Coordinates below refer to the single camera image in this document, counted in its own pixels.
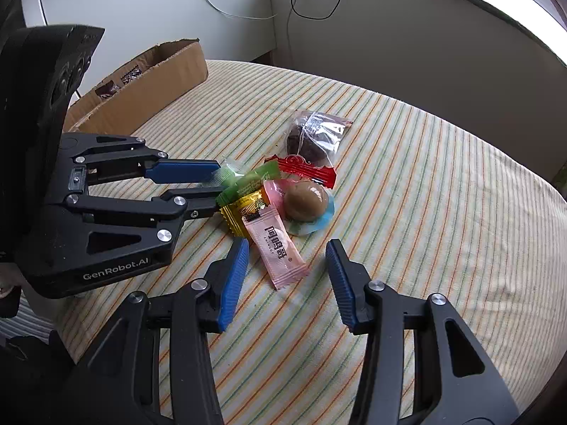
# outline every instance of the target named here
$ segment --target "plastic bag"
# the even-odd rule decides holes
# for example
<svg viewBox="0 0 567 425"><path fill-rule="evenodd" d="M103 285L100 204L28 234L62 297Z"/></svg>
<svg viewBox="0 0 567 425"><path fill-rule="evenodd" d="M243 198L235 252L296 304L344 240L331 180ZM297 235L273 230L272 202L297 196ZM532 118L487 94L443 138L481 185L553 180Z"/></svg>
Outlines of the plastic bag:
<svg viewBox="0 0 567 425"><path fill-rule="evenodd" d="M345 118L298 110L291 116L287 130L286 156L298 154L313 166L331 168L335 163L338 145L351 125L352 121Z"/></svg>
<svg viewBox="0 0 567 425"><path fill-rule="evenodd" d="M291 116L283 141L265 161L275 159L280 170L333 188L338 145L351 125L345 118L299 110Z"/></svg>

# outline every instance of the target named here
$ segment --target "white wall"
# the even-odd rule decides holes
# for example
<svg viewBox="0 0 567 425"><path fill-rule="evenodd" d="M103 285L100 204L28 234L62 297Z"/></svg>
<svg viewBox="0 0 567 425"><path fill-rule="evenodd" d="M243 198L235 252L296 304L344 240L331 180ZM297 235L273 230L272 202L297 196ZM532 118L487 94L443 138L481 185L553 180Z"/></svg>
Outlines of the white wall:
<svg viewBox="0 0 567 425"><path fill-rule="evenodd" d="M325 16L336 0L297 0ZM409 102L483 138L550 180L567 160L567 68L466 0L342 0L325 21L272 0L283 67Z"/></svg>
<svg viewBox="0 0 567 425"><path fill-rule="evenodd" d="M270 0L211 1L235 15L272 14ZM81 93L89 91L138 53L164 41L199 38L207 59L238 61L251 61L275 47L271 20L223 16L205 0L41 0L41 3L49 25L81 23L106 29L79 88Z"/></svg>

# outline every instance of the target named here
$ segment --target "table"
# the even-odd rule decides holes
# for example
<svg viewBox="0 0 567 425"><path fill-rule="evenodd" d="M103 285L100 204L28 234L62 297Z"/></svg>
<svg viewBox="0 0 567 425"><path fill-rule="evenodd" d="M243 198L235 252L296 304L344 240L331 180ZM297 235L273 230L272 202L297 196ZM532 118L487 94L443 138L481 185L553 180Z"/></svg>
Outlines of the table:
<svg viewBox="0 0 567 425"><path fill-rule="evenodd" d="M346 424L365 336L342 325L324 268L340 238L352 260L401 294L448 296L523 410L567 349L567 203L548 183L493 146L401 101L318 76L208 61L209 78L135 135L173 158L233 157L253 167L278 142L296 109L354 124L341 143L331 225L294 242L311 274L275 291L256 248L240 302L210 354L227 424ZM149 199L148 180L96 187L101 196ZM225 257L220 215L190 221L166 268L92 291L58 321L79 359L131 291L174 292ZM404 399L413 392L406 338ZM162 412L171 414L168 333L161 343Z"/></svg>

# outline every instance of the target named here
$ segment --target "blue gripper pad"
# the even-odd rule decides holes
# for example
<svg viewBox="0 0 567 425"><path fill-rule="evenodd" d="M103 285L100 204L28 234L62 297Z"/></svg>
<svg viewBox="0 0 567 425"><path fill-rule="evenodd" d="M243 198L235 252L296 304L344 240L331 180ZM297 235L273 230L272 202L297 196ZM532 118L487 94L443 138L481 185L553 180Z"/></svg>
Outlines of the blue gripper pad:
<svg viewBox="0 0 567 425"><path fill-rule="evenodd" d="M145 177L155 183L205 182L219 169L214 160L159 160L146 170Z"/></svg>
<svg viewBox="0 0 567 425"><path fill-rule="evenodd" d="M240 244L235 242L227 256L227 259L231 259L232 266L220 297L220 312L217 322L221 332L224 332L228 325L232 323L242 283L245 280L246 269L248 268L248 240L245 238L239 239L241 239Z"/></svg>
<svg viewBox="0 0 567 425"><path fill-rule="evenodd" d="M343 268L341 260L339 258L339 252L337 252L337 250L335 249L335 245L332 243L332 241L333 240L327 243L327 248L325 251L327 270L329 272L329 278L331 279L331 285L333 286L333 291L335 293L338 311L341 313L342 323L346 325L352 332L358 323L354 293L350 287L345 269Z"/></svg>

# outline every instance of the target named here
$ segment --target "pink candy wrapper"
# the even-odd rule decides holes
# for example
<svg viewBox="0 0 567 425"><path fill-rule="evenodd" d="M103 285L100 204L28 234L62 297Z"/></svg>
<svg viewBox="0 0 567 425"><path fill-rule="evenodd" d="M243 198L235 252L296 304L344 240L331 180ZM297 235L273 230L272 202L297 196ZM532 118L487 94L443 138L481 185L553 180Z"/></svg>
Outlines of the pink candy wrapper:
<svg viewBox="0 0 567 425"><path fill-rule="evenodd" d="M309 268L285 231L275 207L266 206L257 214L249 216L248 220L243 217L242 221L258 245L276 289L282 289L309 274Z"/></svg>
<svg viewBox="0 0 567 425"><path fill-rule="evenodd" d="M280 214L281 219L285 219L284 198L287 189L297 183L293 179L279 179L277 181L264 181L264 191L268 196L270 204L273 205Z"/></svg>

